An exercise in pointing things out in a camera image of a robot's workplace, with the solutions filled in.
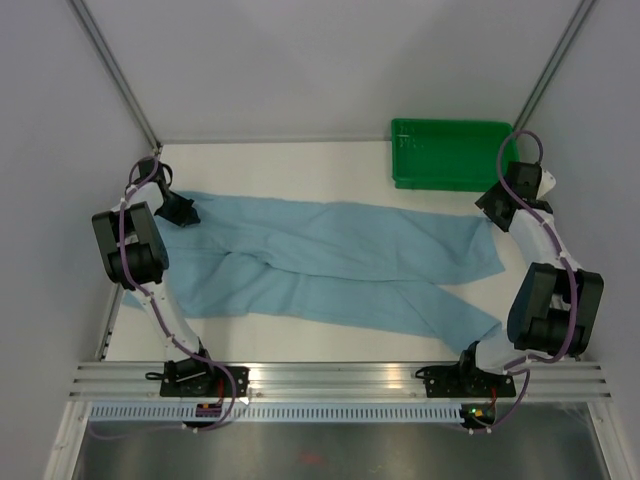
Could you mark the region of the light blue trousers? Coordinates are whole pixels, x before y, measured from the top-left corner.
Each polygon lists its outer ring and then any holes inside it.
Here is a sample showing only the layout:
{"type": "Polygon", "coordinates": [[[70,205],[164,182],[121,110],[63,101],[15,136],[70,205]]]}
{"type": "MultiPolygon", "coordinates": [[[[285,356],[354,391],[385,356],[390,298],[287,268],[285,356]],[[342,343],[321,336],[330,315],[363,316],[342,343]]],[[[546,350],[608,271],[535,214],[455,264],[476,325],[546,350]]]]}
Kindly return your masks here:
{"type": "Polygon", "coordinates": [[[168,284],[189,318],[292,316],[436,338],[455,352],[498,319],[454,295],[500,274],[491,228],[358,203],[193,194],[198,224],[156,224],[168,284]]]}

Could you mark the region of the green plastic tray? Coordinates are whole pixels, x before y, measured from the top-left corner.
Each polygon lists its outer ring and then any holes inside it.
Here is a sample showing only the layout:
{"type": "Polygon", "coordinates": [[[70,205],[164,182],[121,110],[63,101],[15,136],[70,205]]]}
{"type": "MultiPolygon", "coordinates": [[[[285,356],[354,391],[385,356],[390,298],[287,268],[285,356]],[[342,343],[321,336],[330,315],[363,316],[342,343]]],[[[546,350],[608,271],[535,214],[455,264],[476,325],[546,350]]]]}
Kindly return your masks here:
{"type": "Polygon", "coordinates": [[[510,124],[480,120],[391,121],[392,178],[406,190],[485,192],[510,124]]]}

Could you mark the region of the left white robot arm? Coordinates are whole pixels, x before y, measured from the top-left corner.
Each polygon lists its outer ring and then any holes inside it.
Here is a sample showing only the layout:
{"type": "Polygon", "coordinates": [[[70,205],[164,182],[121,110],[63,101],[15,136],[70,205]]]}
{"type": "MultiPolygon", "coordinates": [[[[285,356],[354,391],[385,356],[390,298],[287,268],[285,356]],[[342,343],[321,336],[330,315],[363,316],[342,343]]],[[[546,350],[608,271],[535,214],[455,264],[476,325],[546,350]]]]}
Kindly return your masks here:
{"type": "Polygon", "coordinates": [[[108,278],[132,293],[150,317],[169,362],[187,366],[183,386],[210,395],[218,374],[168,285],[169,256],[156,224],[186,228],[200,223],[194,201],[171,190],[173,171],[156,156],[136,162],[117,206],[95,214],[92,227],[108,278]]]}

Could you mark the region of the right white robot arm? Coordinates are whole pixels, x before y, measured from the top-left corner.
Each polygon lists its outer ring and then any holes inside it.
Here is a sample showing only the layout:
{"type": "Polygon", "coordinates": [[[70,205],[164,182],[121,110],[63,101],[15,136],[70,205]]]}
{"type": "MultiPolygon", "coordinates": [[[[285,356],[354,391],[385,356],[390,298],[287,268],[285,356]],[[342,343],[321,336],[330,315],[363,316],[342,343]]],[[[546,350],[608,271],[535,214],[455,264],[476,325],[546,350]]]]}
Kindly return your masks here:
{"type": "Polygon", "coordinates": [[[490,387],[490,370],[556,361],[587,350],[604,280],[584,270],[560,239],[553,210],[543,199],[554,185],[554,177],[540,165],[514,162],[476,202],[516,242],[528,269],[506,330],[470,345],[465,353],[475,361],[456,370],[457,387],[466,395],[477,396],[490,387]]]}

